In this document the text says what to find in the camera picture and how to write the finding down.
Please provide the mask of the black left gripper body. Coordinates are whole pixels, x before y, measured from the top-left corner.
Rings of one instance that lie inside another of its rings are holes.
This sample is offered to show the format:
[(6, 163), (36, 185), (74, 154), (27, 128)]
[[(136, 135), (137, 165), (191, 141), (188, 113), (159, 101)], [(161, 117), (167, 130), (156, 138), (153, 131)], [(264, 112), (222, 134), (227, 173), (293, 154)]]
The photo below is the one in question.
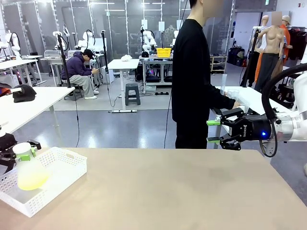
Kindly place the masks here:
[(0, 137), (0, 153), (1, 154), (11, 154), (13, 153), (12, 148), (17, 144), (13, 134), (6, 133), (4, 136)]

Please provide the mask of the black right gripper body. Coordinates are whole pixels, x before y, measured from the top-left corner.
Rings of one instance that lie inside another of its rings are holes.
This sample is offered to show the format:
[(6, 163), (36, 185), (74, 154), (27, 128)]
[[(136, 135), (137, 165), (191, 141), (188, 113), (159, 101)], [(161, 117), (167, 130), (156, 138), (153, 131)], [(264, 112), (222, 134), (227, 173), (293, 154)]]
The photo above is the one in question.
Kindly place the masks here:
[(245, 115), (230, 126), (230, 136), (239, 142), (267, 140), (271, 134), (272, 127), (266, 115)]

